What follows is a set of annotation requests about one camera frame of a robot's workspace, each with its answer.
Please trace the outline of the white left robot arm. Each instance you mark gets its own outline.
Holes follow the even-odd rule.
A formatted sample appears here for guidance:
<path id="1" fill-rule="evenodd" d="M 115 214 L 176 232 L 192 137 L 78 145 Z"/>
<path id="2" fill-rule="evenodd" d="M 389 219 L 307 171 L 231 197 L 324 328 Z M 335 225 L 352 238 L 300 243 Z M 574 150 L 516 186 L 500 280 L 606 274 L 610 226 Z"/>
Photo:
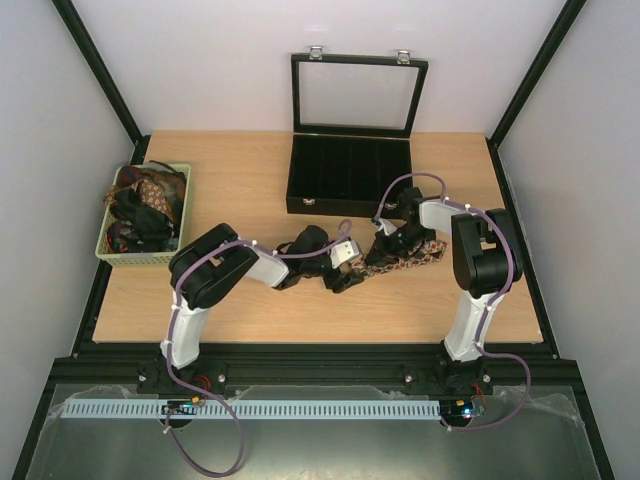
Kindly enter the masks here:
<path id="1" fill-rule="evenodd" d="M 332 281 L 360 249 L 350 236 L 352 222 L 343 220 L 331 241 L 325 230 L 307 226 L 297 238 L 275 249 L 240 237 L 222 223 L 177 252 L 169 264 L 172 305 L 160 356 L 140 366 L 138 391 L 182 394 L 193 388 L 210 393 L 210 380 L 196 380 L 193 365 L 200 355 L 204 327 L 213 308 L 244 279 L 285 290 L 303 278 Z"/>

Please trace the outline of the patterned paisley tie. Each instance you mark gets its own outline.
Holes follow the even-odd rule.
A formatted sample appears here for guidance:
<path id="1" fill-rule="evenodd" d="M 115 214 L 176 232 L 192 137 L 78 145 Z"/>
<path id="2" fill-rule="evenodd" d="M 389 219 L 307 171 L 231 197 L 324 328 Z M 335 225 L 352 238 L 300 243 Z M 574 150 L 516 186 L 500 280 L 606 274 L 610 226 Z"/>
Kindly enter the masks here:
<path id="1" fill-rule="evenodd" d="M 423 240 L 407 253 L 385 253 L 372 246 L 366 255 L 346 262 L 340 272 L 349 278 L 367 280 L 369 278 L 439 262 L 447 249 L 447 242 L 440 239 Z"/>

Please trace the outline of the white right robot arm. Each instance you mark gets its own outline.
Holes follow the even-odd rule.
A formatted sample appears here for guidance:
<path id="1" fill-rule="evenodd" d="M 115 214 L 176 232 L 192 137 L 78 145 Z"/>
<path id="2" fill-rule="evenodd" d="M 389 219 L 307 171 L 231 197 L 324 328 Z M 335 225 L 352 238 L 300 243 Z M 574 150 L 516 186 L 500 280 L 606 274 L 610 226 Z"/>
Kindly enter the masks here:
<path id="1" fill-rule="evenodd" d="M 514 223 L 503 208 L 481 210 L 448 197 L 428 198 L 416 187 L 397 200 L 404 224 L 396 228 L 377 212 L 377 232 L 368 264 L 407 260 L 438 232 L 450 237 L 452 269 L 461 290 L 451 329 L 441 342 L 427 378 L 444 393 L 487 384 L 483 353 L 488 327 L 499 304 L 523 273 Z"/>

